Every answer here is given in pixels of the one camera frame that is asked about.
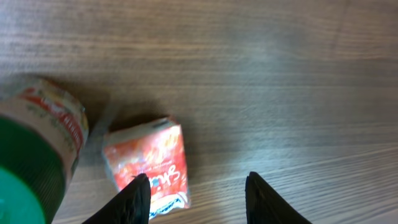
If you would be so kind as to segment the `green lid plastic jar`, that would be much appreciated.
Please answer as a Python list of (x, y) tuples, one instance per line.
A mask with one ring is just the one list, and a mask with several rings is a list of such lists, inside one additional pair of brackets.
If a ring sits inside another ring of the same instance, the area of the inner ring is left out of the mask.
[(1, 80), (1, 223), (51, 223), (89, 133), (83, 105), (41, 78)]

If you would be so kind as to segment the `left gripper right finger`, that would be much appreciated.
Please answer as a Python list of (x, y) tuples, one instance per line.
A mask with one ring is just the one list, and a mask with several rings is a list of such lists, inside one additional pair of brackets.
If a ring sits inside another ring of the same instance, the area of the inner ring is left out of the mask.
[(245, 193), (248, 224), (311, 224), (257, 172), (246, 177)]

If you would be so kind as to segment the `red pocket tissue pack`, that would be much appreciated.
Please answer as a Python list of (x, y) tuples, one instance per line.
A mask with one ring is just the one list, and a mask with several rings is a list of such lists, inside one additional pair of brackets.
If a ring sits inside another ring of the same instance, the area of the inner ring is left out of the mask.
[(181, 125), (170, 117), (104, 136), (103, 157), (121, 191), (139, 174), (149, 178), (149, 219), (190, 207)]

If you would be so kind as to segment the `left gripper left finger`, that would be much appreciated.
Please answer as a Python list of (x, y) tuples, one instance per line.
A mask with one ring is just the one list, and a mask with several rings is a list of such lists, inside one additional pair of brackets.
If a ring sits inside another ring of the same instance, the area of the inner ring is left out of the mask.
[(139, 174), (83, 224), (148, 224), (150, 199), (149, 178)]

